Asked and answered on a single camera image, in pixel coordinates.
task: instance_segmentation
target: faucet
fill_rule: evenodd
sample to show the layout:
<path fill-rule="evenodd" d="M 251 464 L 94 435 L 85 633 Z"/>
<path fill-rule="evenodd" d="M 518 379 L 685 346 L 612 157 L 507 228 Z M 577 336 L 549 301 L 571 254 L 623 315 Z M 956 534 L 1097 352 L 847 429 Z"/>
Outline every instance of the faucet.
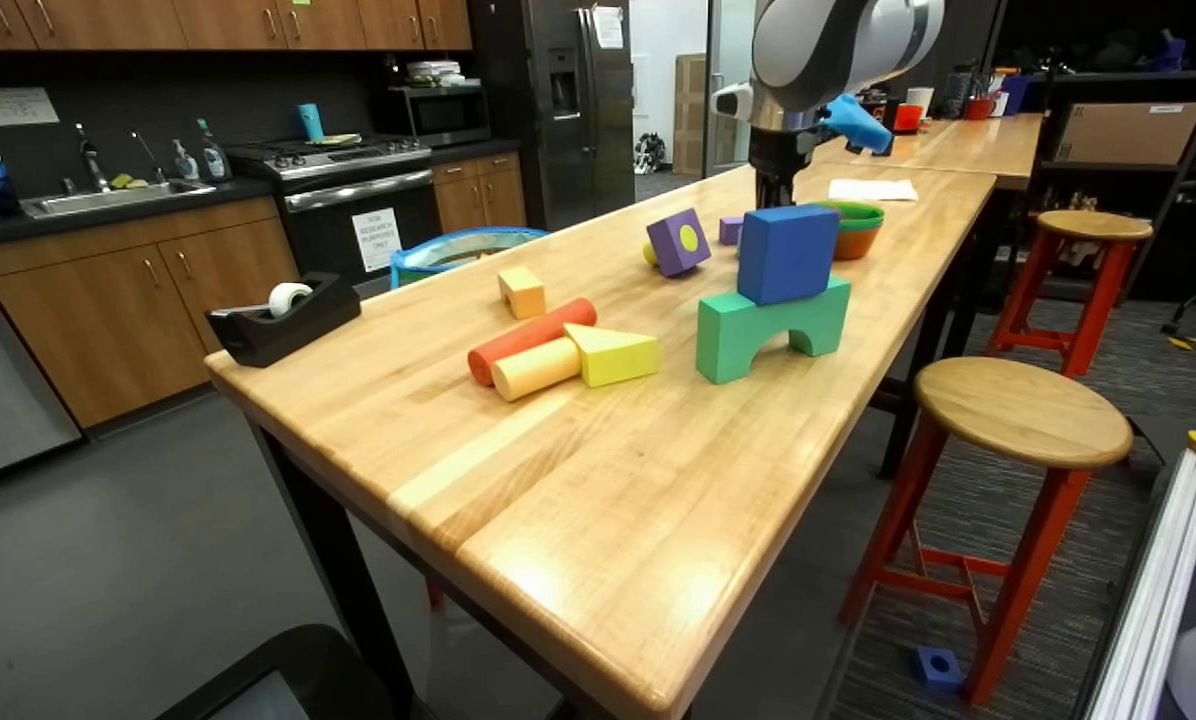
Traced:
<path fill-rule="evenodd" d="M 94 188 L 113 192 L 113 185 L 100 169 L 100 147 L 94 147 L 94 140 L 85 137 L 85 124 L 78 124 L 78 140 L 80 140 L 80 159 L 85 159 L 85 171 L 90 171 Z"/>
<path fill-rule="evenodd" d="M 156 159 L 151 146 L 140 132 L 128 132 L 128 140 L 146 151 L 146 159 L 151 164 L 156 185 L 169 185 L 165 164 Z"/>

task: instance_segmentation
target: wooden table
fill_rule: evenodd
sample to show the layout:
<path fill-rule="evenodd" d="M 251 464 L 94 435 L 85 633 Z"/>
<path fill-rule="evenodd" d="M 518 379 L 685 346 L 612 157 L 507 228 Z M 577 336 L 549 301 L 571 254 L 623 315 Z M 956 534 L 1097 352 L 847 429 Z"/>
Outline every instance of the wooden table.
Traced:
<path fill-rule="evenodd" d="M 568 698 L 612 715 L 690 714 L 998 185 L 820 164 L 797 192 L 824 195 L 832 176 L 910 176 L 925 201 L 889 207 L 871 255 L 835 269 L 852 279 L 839 352 L 765 352 L 735 386 L 694 369 L 695 301 L 735 285 L 735 254 L 661 279 L 641 243 L 643 224 L 680 207 L 704 228 L 747 213 L 752 169 L 375 297 L 274 369 L 207 357 L 274 454 L 349 633 L 403 710 L 409 675 L 344 508 Z M 661 336 L 661 377 L 519 404 L 472 386 L 463 352 L 513 324 L 496 301 L 513 264 L 553 304 L 587 297 L 603 329 Z"/>
<path fill-rule="evenodd" d="M 1030 188 L 1042 112 L 1003 120 L 929 120 L 916 137 L 896 137 L 889 157 L 856 157 L 844 140 L 820 146 L 812 164 L 905 169 L 905 171 L 988 171 L 999 188 Z"/>

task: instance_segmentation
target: wooden stool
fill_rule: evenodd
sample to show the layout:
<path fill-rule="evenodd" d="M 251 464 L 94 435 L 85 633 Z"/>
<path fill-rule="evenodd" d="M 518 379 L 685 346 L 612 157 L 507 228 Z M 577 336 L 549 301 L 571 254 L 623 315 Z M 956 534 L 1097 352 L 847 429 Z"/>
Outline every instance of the wooden stool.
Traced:
<path fill-rule="evenodd" d="M 1083 377 L 1108 314 L 1126 288 L 1136 250 L 1151 237 L 1151 224 L 1142 215 L 1111 213 L 1042 213 L 1030 264 L 1014 279 L 988 352 L 1014 352 L 1017 346 L 1052 347 L 1065 357 L 1065 377 Z M 1042 297 L 1045 276 L 1070 243 L 1099 243 L 1106 260 L 1097 269 L 1091 294 L 1083 301 L 1077 332 L 1030 329 L 1030 314 Z"/>
<path fill-rule="evenodd" d="M 839 621 L 856 626 L 878 586 L 965 602 L 982 633 L 965 698 L 969 706 L 983 706 L 1003 672 L 1017 633 L 1024 627 L 1045 567 L 1065 539 L 1082 493 L 1097 467 L 1130 455 L 1134 433 L 1130 421 L 1091 388 L 1059 374 L 998 357 L 929 363 L 916 377 L 916 401 L 916 441 L 839 603 Z M 952 433 L 999 455 L 1045 464 L 1045 490 L 1009 563 L 925 550 L 916 535 L 913 522 L 921 495 Z M 896 563 L 905 535 L 913 535 L 916 567 Z M 940 582 L 929 563 L 956 567 L 960 582 Z M 971 578 L 1003 582 L 993 614 L 983 614 Z"/>

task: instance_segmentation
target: toy block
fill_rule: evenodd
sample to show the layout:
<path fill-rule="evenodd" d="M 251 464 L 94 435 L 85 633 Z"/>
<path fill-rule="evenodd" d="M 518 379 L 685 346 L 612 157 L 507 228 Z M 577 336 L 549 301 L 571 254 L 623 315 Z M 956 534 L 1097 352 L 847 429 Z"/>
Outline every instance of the toy block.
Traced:
<path fill-rule="evenodd" d="M 565 324 L 584 357 L 584 386 L 623 386 L 661 374 L 661 342 L 641 332 Z"/>
<path fill-rule="evenodd" d="M 553 386 L 579 377 L 579 369 L 584 369 L 579 347 L 568 336 L 560 336 L 553 346 L 538 346 L 528 352 L 496 359 L 492 388 L 506 401 L 519 401 L 519 395 L 533 395 L 533 392 L 544 392 Z"/>
<path fill-rule="evenodd" d="M 650 243 L 666 276 L 690 276 L 713 255 L 704 224 L 694 207 L 650 224 Z"/>
<path fill-rule="evenodd" d="M 720 215 L 720 243 L 744 239 L 744 215 Z"/>
<path fill-rule="evenodd" d="M 829 294 L 797 304 L 752 304 L 740 294 L 702 301 L 695 369 L 713 386 L 730 386 L 752 374 L 759 346 L 789 332 L 789 347 L 800 357 L 824 357 L 839 347 L 847 310 L 847 279 L 832 276 Z"/>
<path fill-rule="evenodd" d="M 506 269 L 499 273 L 499 297 L 513 310 L 518 322 L 533 322 L 549 314 L 544 279 L 528 269 Z"/>
<path fill-rule="evenodd" d="M 812 301 L 829 288 L 835 254 L 832 207 L 756 207 L 744 215 L 740 294 L 752 304 Z"/>
<path fill-rule="evenodd" d="M 965 688 L 965 668 L 950 648 L 916 648 L 921 686 Z"/>
<path fill-rule="evenodd" d="M 496 359 L 565 336 L 565 324 L 596 324 L 596 304 L 594 301 L 568 301 L 568 304 L 553 310 L 549 315 L 518 324 L 513 332 L 472 347 L 468 352 L 472 379 L 492 388 L 492 363 Z"/>

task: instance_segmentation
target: sink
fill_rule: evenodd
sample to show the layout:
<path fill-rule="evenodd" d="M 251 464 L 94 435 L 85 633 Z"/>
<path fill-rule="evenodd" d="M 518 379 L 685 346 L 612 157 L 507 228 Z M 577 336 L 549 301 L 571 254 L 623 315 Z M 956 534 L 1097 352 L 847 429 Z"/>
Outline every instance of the sink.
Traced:
<path fill-rule="evenodd" d="M 165 201 L 212 195 L 212 192 L 219 192 L 219 188 L 212 188 L 212 185 L 190 185 L 190 188 L 146 185 L 146 188 L 119 188 L 119 192 L 26 195 L 19 207 L 31 221 L 49 221 L 49 215 L 85 215 L 85 213 L 109 213 L 109 207 L 140 207 L 140 204 L 165 204 Z"/>

